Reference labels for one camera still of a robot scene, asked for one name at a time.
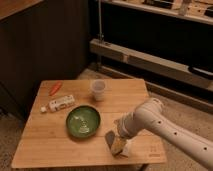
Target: cabinet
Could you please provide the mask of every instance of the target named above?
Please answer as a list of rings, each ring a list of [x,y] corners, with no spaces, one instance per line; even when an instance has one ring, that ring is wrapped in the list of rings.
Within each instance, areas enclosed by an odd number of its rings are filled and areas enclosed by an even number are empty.
[[[46,0],[0,21],[0,106],[27,118],[42,80],[88,63],[88,1]]]

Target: shelving unit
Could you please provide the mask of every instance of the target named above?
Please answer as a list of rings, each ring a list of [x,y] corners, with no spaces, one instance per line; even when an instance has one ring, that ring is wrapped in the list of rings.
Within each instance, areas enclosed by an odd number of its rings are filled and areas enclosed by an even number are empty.
[[[190,21],[213,25],[213,18],[211,18],[211,17],[204,16],[204,15],[201,17],[201,16],[197,16],[197,15],[192,15],[190,13],[188,14],[187,12],[185,15],[180,14],[179,8],[181,7],[182,4],[177,5],[178,6],[177,9],[164,9],[164,8],[150,6],[150,5],[145,5],[142,3],[140,3],[140,4],[130,3],[127,1],[122,1],[122,0],[101,0],[101,1],[103,3],[108,3],[108,4],[112,4],[112,5],[117,5],[117,6],[122,6],[122,7],[126,7],[126,8],[132,8],[132,9],[151,12],[151,13],[155,13],[155,14],[161,14],[161,15],[180,18],[180,19],[184,19],[184,20],[190,20]],[[196,7],[196,5],[195,5],[195,7],[191,6],[191,8],[200,8],[200,10],[203,10],[202,7]]]
[[[134,1],[134,3],[126,2],[123,0],[98,0],[98,8],[99,8],[99,39],[93,39],[90,42],[90,51],[98,55],[98,69],[99,71],[104,71],[112,74],[118,74],[126,77],[126,74],[120,73],[119,71],[112,70],[104,66],[102,63],[102,57],[106,57],[112,59],[114,61],[119,61],[121,63],[128,64],[130,66],[134,66],[136,68],[140,68],[155,74],[160,74],[163,77],[167,77],[170,79],[174,79],[176,81],[180,81],[182,83],[195,86],[197,88],[208,91],[211,94],[213,93],[213,81],[211,79],[207,79],[200,75],[191,73],[189,71],[189,66],[180,64],[177,62],[173,62],[171,60],[166,60],[160,58],[158,56],[150,55],[147,53],[139,52],[128,47],[119,46],[117,44],[104,41],[104,33],[102,31],[102,9],[101,4],[107,3],[111,5],[121,6],[125,8],[131,8],[135,10],[141,10],[145,12],[155,13],[159,15],[165,15],[170,17],[175,17],[183,20],[190,20],[194,22],[199,22],[203,24],[213,25],[213,18],[207,16],[196,16],[192,14],[188,14],[185,11],[185,14],[181,13],[180,10],[172,10],[163,9],[159,7],[153,7],[150,5],[144,4],[136,4],[135,2],[138,0],[129,0]],[[188,9],[186,5],[179,4],[180,9],[183,8]],[[212,76],[211,72],[207,72],[201,70],[202,73],[206,75]],[[208,100],[197,99],[191,97],[190,95],[186,95],[183,93],[176,92],[174,90],[170,90],[166,87],[162,87],[157,84],[147,82],[147,88],[151,91],[155,91],[169,98],[173,98],[177,101],[184,102],[185,104],[191,105],[193,107],[197,107],[202,110],[206,110],[210,113],[213,113],[212,110],[212,102]]]

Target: shelf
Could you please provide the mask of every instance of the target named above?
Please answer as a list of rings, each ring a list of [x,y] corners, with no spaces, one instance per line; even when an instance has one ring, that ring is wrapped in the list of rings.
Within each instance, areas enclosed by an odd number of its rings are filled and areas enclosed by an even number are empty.
[[[43,0],[0,0],[0,20],[42,1]]]
[[[190,20],[190,21],[213,25],[213,18],[211,18],[211,17],[205,16],[205,15],[197,16],[197,15],[190,14],[190,13],[194,13],[193,11],[195,8],[200,8],[201,11],[204,10],[204,8],[197,7],[196,5],[194,5],[195,7],[192,7],[193,4],[191,4],[189,6],[189,7],[193,8],[193,10],[191,10],[190,12],[189,11],[186,12],[185,15],[180,15],[179,9],[164,9],[164,8],[160,8],[160,7],[145,5],[145,4],[140,3],[139,0],[134,0],[134,1],[132,0],[132,2],[131,1],[127,2],[127,1],[122,1],[122,0],[102,0],[102,2],[107,3],[107,4],[122,6],[122,7],[126,7],[126,8],[132,8],[132,9],[151,12],[151,13],[155,13],[155,14],[161,14],[161,15],[171,16],[171,17],[180,18],[180,19],[184,19],[184,20]]]

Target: floor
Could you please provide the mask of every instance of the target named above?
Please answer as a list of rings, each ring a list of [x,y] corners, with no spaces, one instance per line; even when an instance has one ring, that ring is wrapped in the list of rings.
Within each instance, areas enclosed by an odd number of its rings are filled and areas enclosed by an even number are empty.
[[[94,72],[86,69],[78,79],[97,79],[97,78],[109,78],[106,75]],[[174,123],[200,135],[211,141],[213,141],[213,115],[199,111],[192,107],[178,103],[171,99],[165,98],[158,94],[149,92],[151,97],[159,98],[164,104],[165,109],[163,115]],[[17,144],[21,137],[24,124],[13,117],[0,116],[0,171],[10,171],[10,164],[15,153]],[[164,147],[166,150],[168,161],[164,164],[150,164],[145,170],[146,171],[206,171],[201,165],[190,159],[184,153],[179,151],[177,148],[172,146],[163,140]],[[87,167],[87,168],[57,168],[57,169],[44,169],[51,171],[69,170],[69,171],[118,171],[138,170],[139,166],[109,166],[109,167]]]

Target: small white item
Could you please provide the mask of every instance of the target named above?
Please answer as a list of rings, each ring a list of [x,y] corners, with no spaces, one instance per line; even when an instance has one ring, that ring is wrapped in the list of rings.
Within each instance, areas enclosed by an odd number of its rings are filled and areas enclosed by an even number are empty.
[[[104,100],[104,91],[106,89],[106,84],[104,80],[94,80],[90,85],[93,97],[96,101]]]
[[[125,157],[129,157],[131,146],[132,146],[132,140],[127,140],[127,143],[124,146],[123,151],[121,152],[121,155]]]
[[[55,100],[51,100],[47,106],[41,107],[41,112],[46,113],[47,111],[56,112],[58,110],[70,107],[74,105],[75,99],[73,95],[64,96]]]

